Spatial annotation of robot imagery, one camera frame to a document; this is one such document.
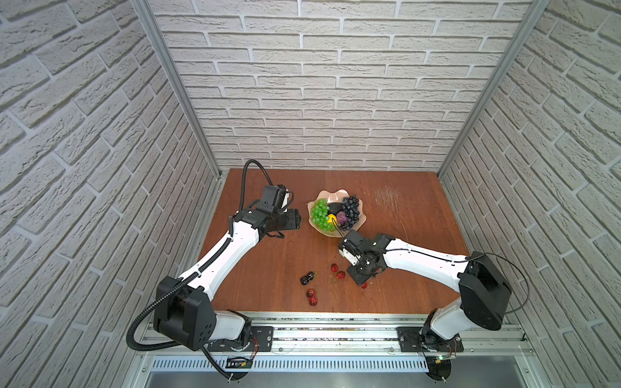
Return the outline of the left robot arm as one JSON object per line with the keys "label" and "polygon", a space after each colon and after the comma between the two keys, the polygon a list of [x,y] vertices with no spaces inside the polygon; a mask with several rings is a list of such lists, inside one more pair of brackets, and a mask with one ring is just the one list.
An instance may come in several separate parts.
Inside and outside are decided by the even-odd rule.
{"label": "left robot arm", "polygon": [[283,231],[300,228],[299,211],[265,213],[245,209],[230,217],[229,230],[192,268],[178,278],[167,276],[157,287],[153,326],[174,346],[197,351],[206,344],[226,340],[235,347],[250,342],[252,320],[230,311],[216,311],[212,301],[218,288],[263,237],[282,239]]}

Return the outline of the purple fake fig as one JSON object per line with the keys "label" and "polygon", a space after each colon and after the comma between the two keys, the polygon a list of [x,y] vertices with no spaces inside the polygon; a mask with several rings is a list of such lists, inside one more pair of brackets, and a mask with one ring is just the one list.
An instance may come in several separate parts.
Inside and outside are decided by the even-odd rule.
{"label": "purple fake fig", "polygon": [[350,221],[349,221],[348,215],[344,211],[339,212],[338,215],[336,215],[336,217],[337,217],[340,229],[347,231],[348,229],[351,228],[351,226],[349,225]]}

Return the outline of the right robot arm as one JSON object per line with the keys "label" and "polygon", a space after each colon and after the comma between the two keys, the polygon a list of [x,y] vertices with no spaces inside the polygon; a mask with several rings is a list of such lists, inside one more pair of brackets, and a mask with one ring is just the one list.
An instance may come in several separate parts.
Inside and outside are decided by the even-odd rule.
{"label": "right robot arm", "polygon": [[358,286],[391,268],[423,276],[459,294],[428,316],[420,330],[420,338],[428,344],[445,344],[471,328],[502,327],[512,289],[486,253],[446,254],[387,234],[367,239],[357,231],[344,237],[339,253],[349,261],[348,273]]}

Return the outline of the dark fake avocado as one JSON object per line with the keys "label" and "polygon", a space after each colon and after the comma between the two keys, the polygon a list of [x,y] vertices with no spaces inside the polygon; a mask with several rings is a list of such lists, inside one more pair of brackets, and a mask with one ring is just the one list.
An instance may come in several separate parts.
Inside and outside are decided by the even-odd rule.
{"label": "dark fake avocado", "polygon": [[331,202],[328,203],[328,213],[338,215],[339,212],[342,211],[342,203],[341,202]]}

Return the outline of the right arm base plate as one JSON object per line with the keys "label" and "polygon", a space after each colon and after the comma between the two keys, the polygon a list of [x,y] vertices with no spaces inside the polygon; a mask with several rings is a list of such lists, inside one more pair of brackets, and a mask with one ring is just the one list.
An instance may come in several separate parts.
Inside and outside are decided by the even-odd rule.
{"label": "right arm base plate", "polygon": [[431,331],[426,332],[423,327],[398,327],[397,339],[401,352],[424,352],[456,354],[464,351],[463,342],[459,335],[452,339],[442,339]]}

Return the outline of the dark blue fake grape bunch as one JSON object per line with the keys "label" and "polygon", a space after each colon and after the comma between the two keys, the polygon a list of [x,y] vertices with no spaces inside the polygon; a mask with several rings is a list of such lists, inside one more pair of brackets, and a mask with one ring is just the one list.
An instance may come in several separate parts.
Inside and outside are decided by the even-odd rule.
{"label": "dark blue fake grape bunch", "polygon": [[342,200],[342,211],[344,211],[349,218],[351,230],[360,219],[359,210],[359,198],[355,195],[346,197]]}

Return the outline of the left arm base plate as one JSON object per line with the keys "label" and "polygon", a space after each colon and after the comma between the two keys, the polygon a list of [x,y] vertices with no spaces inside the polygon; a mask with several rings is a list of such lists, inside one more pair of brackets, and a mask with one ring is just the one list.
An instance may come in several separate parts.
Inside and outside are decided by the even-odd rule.
{"label": "left arm base plate", "polygon": [[237,339],[219,339],[208,343],[210,352],[270,352],[274,327],[252,326],[244,329]]}

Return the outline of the green fake grape bunch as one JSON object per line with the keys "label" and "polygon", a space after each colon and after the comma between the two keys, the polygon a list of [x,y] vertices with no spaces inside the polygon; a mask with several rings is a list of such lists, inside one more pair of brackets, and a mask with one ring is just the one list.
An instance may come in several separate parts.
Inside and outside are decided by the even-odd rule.
{"label": "green fake grape bunch", "polygon": [[315,226],[321,231],[331,232],[333,230],[332,222],[328,214],[328,200],[319,199],[311,209],[311,220]]}

